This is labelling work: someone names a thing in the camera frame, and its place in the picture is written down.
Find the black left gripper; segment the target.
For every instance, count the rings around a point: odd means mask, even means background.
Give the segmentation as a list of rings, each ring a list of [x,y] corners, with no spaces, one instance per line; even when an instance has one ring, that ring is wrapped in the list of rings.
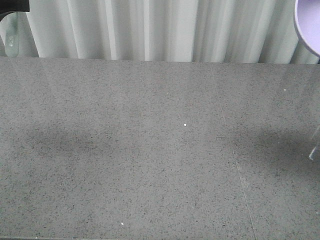
[[[9,14],[29,11],[29,0],[0,0],[0,21]]]

